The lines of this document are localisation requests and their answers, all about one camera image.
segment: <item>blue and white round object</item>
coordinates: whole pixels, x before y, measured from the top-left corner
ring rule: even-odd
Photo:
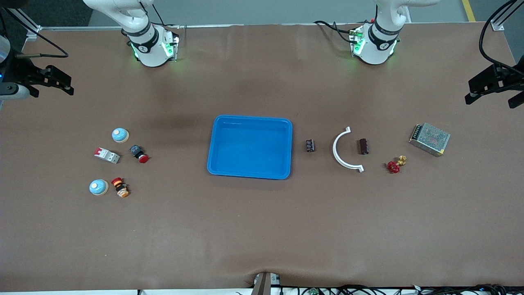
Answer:
[[[105,194],[108,188],[109,185],[107,181],[102,179],[93,180],[93,182],[89,185],[89,191],[95,196]]]
[[[111,133],[111,136],[113,137],[113,140],[122,143],[125,142],[129,138],[129,132],[125,130],[124,128],[117,128],[113,130],[113,133]]]

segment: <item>blue plastic tray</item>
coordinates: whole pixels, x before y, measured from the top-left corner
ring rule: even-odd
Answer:
[[[288,119],[219,115],[213,124],[208,171],[282,180],[291,172],[293,126]]]

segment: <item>perforated metal box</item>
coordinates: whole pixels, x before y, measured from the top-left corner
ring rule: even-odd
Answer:
[[[448,133],[435,126],[424,123],[424,125],[417,124],[417,126],[415,126],[409,143],[435,157],[440,157],[444,154],[444,149],[449,139],[450,135]]]

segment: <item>yellow floor line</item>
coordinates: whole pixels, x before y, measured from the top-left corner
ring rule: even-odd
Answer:
[[[466,10],[467,20],[469,22],[476,22],[473,10],[471,10],[470,0],[462,0],[462,5],[464,5],[464,10]]]

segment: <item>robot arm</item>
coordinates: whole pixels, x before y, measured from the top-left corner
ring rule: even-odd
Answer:
[[[397,37],[406,23],[403,6],[424,7],[440,0],[374,0],[377,17],[372,24],[355,29],[350,40],[353,55],[371,65],[382,64],[393,54]]]
[[[151,24],[143,10],[153,0],[84,0],[84,3],[122,26],[136,58],[145,66],[158,67],[177,59],[178,35]]]

